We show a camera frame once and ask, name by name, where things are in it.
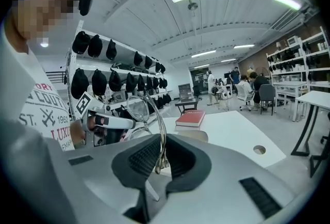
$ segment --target white chair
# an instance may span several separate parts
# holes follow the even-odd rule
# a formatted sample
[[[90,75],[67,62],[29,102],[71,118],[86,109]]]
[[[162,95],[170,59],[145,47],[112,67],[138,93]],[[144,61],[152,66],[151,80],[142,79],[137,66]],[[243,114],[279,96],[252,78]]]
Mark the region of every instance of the white chair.
[[[239,109],[242,111],[242,107],[246,106],[249,111],[251,111],[251,107],[248,105],[251,100],[254,98],[254,93],[248,93],[244,87],[240,84],[235,85],[238,91],[237,99],[244,101],[245,105],[240,106]]]

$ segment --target white shelving unit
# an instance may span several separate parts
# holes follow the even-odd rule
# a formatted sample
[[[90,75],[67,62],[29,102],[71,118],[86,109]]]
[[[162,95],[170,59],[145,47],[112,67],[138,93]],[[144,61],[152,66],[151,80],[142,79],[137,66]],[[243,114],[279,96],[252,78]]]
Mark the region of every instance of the white shelving unit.
[[[93,37],[97,34],[97,33],[93,33],[91,31],[83,29],[83,24],[84,24],[84,21],[80,20],[78,23],[78,26],[77,26],[75,36],[82,30],[86,34],[90,35],[91,37]],[[149,68],[149,73],[142,73],[142,72],[137,72],[137,71],[118,69],[117,66],[118,66],[118,64],[121,64],[121,63],[126,64],[126,65],[132,65],[133,60],[134,60],[134,55],[137,50],[124,43],[121,43],[119,41],[112,39],[116,43],[115,47],[117,50],[117,55],[116,55],[114,61],[110,61],[106,57],[106,51],[107,51],[108,43],[111,38],[108,38],[108,37],[100,35],[100,34],[98,34],[98,35],[100,36],[100,39],[102,40],[102,43],[103,43],[103,48],[102,48],[101,54],[99,55],[98,58],[90,57],[88,55],[87,51],[85,51],[84,54],[76,54],[75,52],[72,51],[71,47],[69,49],[69,55],[68,55],[68,60],[67,60],[67,71],[68,71],[67,86],[68,86],[69,105],[70,105],[73,120],[81,118],[79,112],[76,109],[76,104],[78,103],[78,100],[71,96],[71,83],[72,83],[72,79],[75,74],[75,71],[78,68],[81,68],[84,70],[85,75],[87,76],[90,84],[91,84],[92,76],[96,69],[99,69],[100,71],[102,71],[102,73],[106,76],[107,80],[109,80],[112,70],[116,71],[119,74],[121,80],[126,79],[128,73],[131,73],[136,78],[139,75],[141,75],[144,78],[145,83],[146,83],[147,76],[151,77],[151,78],[154,78],[154,77],[164,78],[163,74],[161,74],[161,73],[156,74],[154,67],[158,60],[156,60],[155,58],[153,58],[151,56],[149,56],[149,58],[153,61],[153,63]],[[141,65],[143,66],[145,63],[146,55],[140,51],[138,51],[138,53],[143,58],[143,62],[141,63]],[[152,98],[157,98],[158,96],[162,96],[169,92],[169,91],[167,91],[167,89],[158,88],[158,90],[159,90],[159,93],[152,95],[151,96]],[[106,108],[106,113],[111,114],[111,110],[119,108],[121,105],[126,107],[127,102],[123,101],[123,102],[107,104],[107,106],[110,106],[110,108],[109,107]]]
[[[303,43],[314,43],[314,42],[317,42],[317,41],[320,41],[320,40],[323,40],[323,42],[325,42],[325,46],[326,46],[326,49],[325,50],[322,50],[322,51],[317,51],[317,52],[313,52],[313,53],[309,53],[309,54],[306,54],[304,52],[304,50],[302,49],[303,47]],[[301,51],[302,51],[302,56],[299,56],[299,57],[296,57],[296,58],[293,58],[293,59],[289,59],[289,60],[285,60],[285,61],[281,61],[281,62],[276,62],[276,63],[270,63],[268,62],[269,66],[275,66],[275,65],[279,65],[281,63],[285,63],[285,62],[289,62],[289,61],[295,61],[295,60],[303,60],[304,62],[304,66],[305,66],[305,70],[301,70],[301,71],[286,71],[286,72],[281,72],[281,73],[271,73],[271,77],[272,77],[272,82],[273,82],[273,77],[275,76],[278,76],[278,75],[292,75],[292,74],[300,74],[301,75],[301,78],[303,77],[303,74],[306,74],[306,81],[307,81],[307,87],[308,87],[308,90],[310,90],[310,87],[325,87],[325,88],[330,88],[330,83],[328,81],[322,81],[322,82],[311,82],[308,80],[308,74],[309,72],[314,72],[314,71],[330,71],[330,67],[326,67],[326,68],[315,68],[315,69],[309,69],[308,68],[308,65],[306,63],[306,58],[307,57],[311,57],[311,56],[318,56],[318,55],[324,55],[326,53],[328,53],[329,57],[330,57],[330,49],[329,49],[329,41],[328,41],[328,37],[327,35],[325,34],[324,30],[322,27],[320,27],[320,32],[305,39],[305,40],[302,40],[301,38],[298,38],[298,42],[293,44],[293,45],[290,45],[289,47],[286,47],[280,51],[276,51],[272,54],[266,54],[267,57],[270,57],[270,56],[275,56],[276,54],[278,53],[282,53],[284,51],[287,51],[288,49],[297,49],[297,48],[300,48]]]

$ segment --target seated person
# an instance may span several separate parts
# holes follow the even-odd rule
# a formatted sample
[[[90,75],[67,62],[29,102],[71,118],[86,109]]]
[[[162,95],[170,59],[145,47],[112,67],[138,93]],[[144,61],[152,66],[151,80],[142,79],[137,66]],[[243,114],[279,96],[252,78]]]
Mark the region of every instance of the seated person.
[[[258,90],[261,85],[269,84],[269,82],[264,76],[257,75],[256,72],[250,73],[250,79],[252,80],[253,86],[255,89],[255,94],[254,94],[254,98],[253,98],[253,101],[254,101],[253,110],[258,110],[260,108],[260,95],[259,95]]]
[[[253,90],[252,90],[250,84],[247,81],[248,81],[247,76],[242,75],[241,76],[241,81],[239,82],[239,85],[241,85],[244,88],[245,93],[251,94],[251,93],[253,93]]]

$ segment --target person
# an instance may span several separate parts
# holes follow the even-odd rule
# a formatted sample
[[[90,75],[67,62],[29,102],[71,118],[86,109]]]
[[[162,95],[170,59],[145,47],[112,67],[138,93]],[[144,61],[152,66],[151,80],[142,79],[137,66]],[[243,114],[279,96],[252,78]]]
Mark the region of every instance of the person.
[[[13,0],[0,31],[3,75],[0,114],[36,129],[44,137],[57,140],[64,151],[73,150],[74,145],[85,139],[86,133],[80,120],[70,123],[63,100],[27,42],[42,38],[50,27],[73,12],[76,2]],[[95,117],[89,118],[88,129],[94,127]]]
[[[206,76],[207,76],[208,96],[209,96],[209,104],[207,105],[210,106],[212,105],[212,98],[215,98],[216,104],[218,103],[218,98],[216,97],[216,95],[212,93],[212,88],[216,84],[216,79],[210,70],[206,72]]]
[[[258,110],[260,108],[260,95],[259,95],[259,88],[261,85],[265,85],[265,84],[269,84],[268,80],[262,76],[262,75],[257,75],[256,72],[252,72],[250,74],[250,78],[253,81],[253,86],[254,86],[254,90],[255,90],[255,94],[254,94],[254,108],[253,110]]]
[[[249,80],[249,83],[250,83],[250,85],[251,85],[251,88],[253,89],[253,82],[252,82],[252,80],[251,80],[251,78],[250,78],[250,74],[251,74],[252,72],[254,72],[254,71],[253,71],[253,66],[251,65],[251,66],[248,68],[248,70],[246,71],[246,76],[248,77],[248,80]]]
[[[237,66],[230,72],[229,78],[232,81],[235,93],[238,94],[237,88],[235,86],[239,83],[239,71]]]
[[[241,81],[239,82],[239,85],[241,85],[244,88],[246,94],[251,94],[251,93],[253,93],[253,90],[252,90],[250,84],[247,81],[248,81],[247,76],[242,75],[241,76]]]

